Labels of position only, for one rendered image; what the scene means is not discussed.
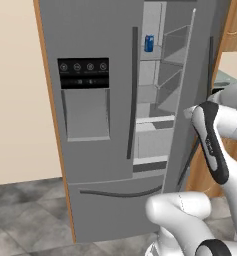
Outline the grey fridge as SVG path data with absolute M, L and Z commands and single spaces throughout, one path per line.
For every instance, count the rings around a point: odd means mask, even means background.
M 166 175 L 198 0 L 144 0 L 132 176 Z M 154 49 L 144 51 L 146 35 Z

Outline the grey fridge door with shelves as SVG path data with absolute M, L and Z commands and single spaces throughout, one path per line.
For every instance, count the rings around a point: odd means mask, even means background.
M 182 72 L 172 145 L 162 192 L 178 191 L 181 172 L 193 147 L 195 132 L 183 111 L 206 100 L 231 0 L 198 0 Z

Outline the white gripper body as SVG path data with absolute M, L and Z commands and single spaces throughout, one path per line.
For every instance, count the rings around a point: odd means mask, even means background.
M 189 107 L 184 110 L 184 116 L 189 119 L 192 124 L 198 124 L 200 122 L 201 109 L 198 105 Z

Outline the blue soda can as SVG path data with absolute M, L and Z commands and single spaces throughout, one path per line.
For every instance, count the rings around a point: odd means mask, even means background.
M 144 43 L 144 51 L 145 52 L 152 52 L 154 49 L 154 35 L 146 35 L 145 36 L 145 43 Z

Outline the wooden fridge side panel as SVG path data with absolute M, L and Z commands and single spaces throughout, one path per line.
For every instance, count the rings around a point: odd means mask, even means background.
M 47 84 L 48 98 L 49 98 L 49 102 L 50 102 L 50 109 L 51 109 L 51 115 L 52 115 L 53 126 L 54 126 L 56 145 L 57 145 L 57 150 L 58 150 L 58 158 L 59 158 L 61 174 L 62 174 L 62 181 L 63 181 L 64 191 L 65 191 L 66 205 L 67 205 L 67 209 L 68 209 L 68 217 L 69 217 L 69 222 L 70 222 L 69 224 L 70 224 L 70 228 L 71 228 L 72 241 L 74 244 L 76 244 L 76 233 L 75 233 L 75 229 L 74 229 L 74 221 L 73 221 L 73 215 L 72 215 L 72 209 L 71 209 L 70 195 L 69 195 L 68 184 L 67 184 L 67 179 L 66 179 L 64 158 L 63 158 L 62 145 L 61 145 L 61 139 L 60 139 L 60 132 L 59 132 L 55 102 L 54 102 L 52 80 L 51 80 L 51 75 L 50 75 L 49 61 L 48 61 L 48 55 L 47 55 L 47 50 L 46 50 L 43 23 L 42 23 L 41 11 L 40 11 L 40 0 L 33 0 L 33 6 L 34 6 L 34 13 L 35 13 L 35 18 L 36 18 L 39 42 L 40 42 L 41 55 L 42 55 L 42 60 L 43 60 L 44 73 L 45 73 L 46 84 Z

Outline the grey freezer drawer front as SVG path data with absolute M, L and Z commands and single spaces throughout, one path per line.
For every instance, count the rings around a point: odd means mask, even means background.
M 161 192 L 134 198 L 80 194 L 79 190 L 134 193 L 163 185 L 164 175 L 68 185 L 77 243 L 133 237 L 158 230 L 145 213 L 147 199 Z

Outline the grey fridge door with dispenser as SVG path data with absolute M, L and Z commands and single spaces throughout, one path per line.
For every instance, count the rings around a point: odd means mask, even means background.
M 132 176 L 132 28 L 139 66 L 143 7 L 144 0 L 40 0 L 69 183 Z

